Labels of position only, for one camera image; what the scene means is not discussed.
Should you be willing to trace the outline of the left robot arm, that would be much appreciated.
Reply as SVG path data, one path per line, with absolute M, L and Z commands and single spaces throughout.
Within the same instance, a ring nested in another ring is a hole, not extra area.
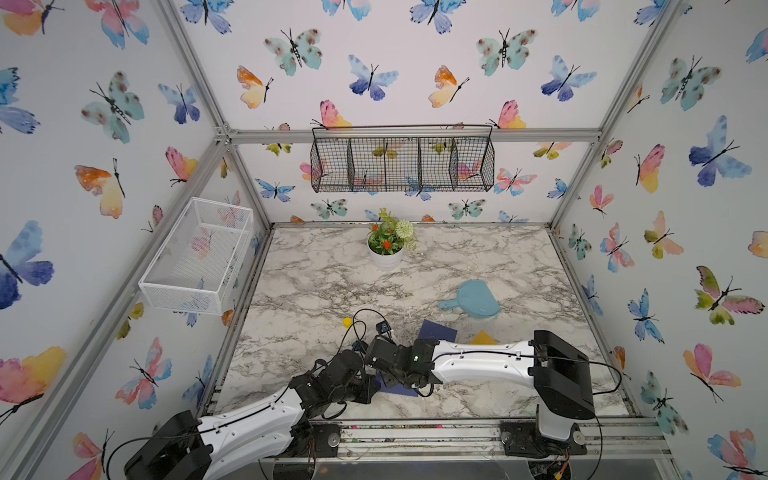
M 235 470 L 287 451 L 311 450 L 311 421 L 333 404 L 366 404 L 380 387 L 364 363 L 367 325 L 352 316 L 351 349 L 340 345 L 332 359 L 317 360 L 275 394 L 227 413 L 173 416 L 150 437 L 127 440 L 107 457 L 105 474 L 124 448 L 141 447 L 125 463 L 127 479 L 221 479 Z

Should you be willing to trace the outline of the potted flower plant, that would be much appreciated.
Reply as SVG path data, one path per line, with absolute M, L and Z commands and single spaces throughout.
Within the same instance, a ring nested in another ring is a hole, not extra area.
M 415 224 L 397 218 L 386 208 L 366 210 L 365 214 L 372 222 L 366 245 L 374 266 L 384 272 L 396 270 L 405 252 L 416 249 Z

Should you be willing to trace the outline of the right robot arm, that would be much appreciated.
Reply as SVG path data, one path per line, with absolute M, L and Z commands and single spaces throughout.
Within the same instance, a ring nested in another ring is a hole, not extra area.
M 418 339 L 411 346 L 376 339 L 364 364 L 390 383 L 420 391 L 459 381 L 509 382 L 538 394 L 535 420 L 500 427 L 504 454 L 529 459 L 583 456 L 580 424 L 596 418 L 591 367 L 600 363 L 548 330 L 515 344 L 472 345 Z

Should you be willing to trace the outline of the white mesh wall basket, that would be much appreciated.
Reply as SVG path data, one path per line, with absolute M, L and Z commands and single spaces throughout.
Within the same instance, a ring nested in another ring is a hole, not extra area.
M 193 197 L 138 287 L 153 308 L 221 315 L 254 233 L 252 209 Z

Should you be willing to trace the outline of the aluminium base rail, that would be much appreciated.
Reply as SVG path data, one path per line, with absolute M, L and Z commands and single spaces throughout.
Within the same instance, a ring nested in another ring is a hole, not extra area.
M 669 459 L 656 422 L 604 417 L 576 425 L 567 445 L 542 440 L 532 419 L 311 421 L 283 433 L 207 433 L 216 466 L 258 458 L 332 461 Z

